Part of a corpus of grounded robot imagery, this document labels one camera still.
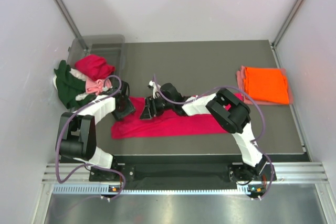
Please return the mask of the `magenta t shirt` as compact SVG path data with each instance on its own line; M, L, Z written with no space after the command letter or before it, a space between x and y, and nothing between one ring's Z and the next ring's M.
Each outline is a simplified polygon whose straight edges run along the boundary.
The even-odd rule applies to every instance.
M115 140L132 137L168 137L205 134L226 134L227 132L210 114L178 116L172 110L151 120L141 120L145 98L131 97L136 108L133 114L117 121L111 127L111 136Z

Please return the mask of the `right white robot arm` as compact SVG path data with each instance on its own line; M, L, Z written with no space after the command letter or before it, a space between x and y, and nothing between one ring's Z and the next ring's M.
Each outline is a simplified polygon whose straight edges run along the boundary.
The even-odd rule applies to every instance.
M152 96L145 98L141 120L151 120L171 110L178 116L210 115L226 132L232 134L241 152L243 163L231 165L230 179L246 185L264 174L267 157L253 134L250 108L226 88L202 96L183 96L174 85L162 86L150 81Z

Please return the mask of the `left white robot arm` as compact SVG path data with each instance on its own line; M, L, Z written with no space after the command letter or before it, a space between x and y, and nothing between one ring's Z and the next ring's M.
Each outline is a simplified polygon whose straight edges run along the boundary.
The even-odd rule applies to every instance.
M96 125L108 114L112 114L117 122L133 114L136 109L129 94L129 84L122 81L115 91L104 92L81 109L62 114L55 160L56 178L59 183L64 183L79 168L88 166L93 167L95 174L102 176L101 180L123 180L115 157L97 146ZM72 158L83 164L71 171L65 179L61 179L60 157Z

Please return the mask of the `red t shirt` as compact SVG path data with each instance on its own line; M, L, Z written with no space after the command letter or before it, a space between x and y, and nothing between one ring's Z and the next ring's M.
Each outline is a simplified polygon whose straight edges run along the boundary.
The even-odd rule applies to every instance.
M104 57L93 54L78 60L75 68L93 81L105 79L116 70L116 67L108 64Z

